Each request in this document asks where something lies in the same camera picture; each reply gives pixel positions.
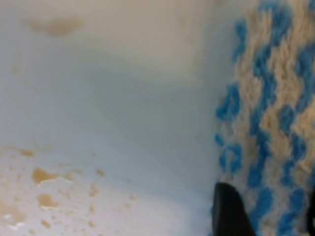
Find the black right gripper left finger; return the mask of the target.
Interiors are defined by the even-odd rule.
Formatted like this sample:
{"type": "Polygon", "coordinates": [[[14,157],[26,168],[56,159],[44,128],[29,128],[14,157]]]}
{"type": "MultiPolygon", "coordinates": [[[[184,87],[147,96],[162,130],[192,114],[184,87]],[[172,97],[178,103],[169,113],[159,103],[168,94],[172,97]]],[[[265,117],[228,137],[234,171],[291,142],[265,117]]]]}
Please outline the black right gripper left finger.
{"type": "Polygon", "coordinates": [[[242,198],[235,187],[215,185],[212,230],[214,236],[255,236],[242,198]]]}

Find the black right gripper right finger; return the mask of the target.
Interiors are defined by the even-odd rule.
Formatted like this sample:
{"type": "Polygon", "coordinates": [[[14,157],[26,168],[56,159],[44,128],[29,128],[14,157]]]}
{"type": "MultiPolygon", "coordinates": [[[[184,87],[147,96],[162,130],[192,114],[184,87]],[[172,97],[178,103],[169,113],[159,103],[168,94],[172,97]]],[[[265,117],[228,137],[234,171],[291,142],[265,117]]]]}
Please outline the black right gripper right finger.
{"type": "Polygon", "coordinates": [[[307,231],[308,233],[315,232],[315,207],[310,206],[307,212],[307,231]]]}

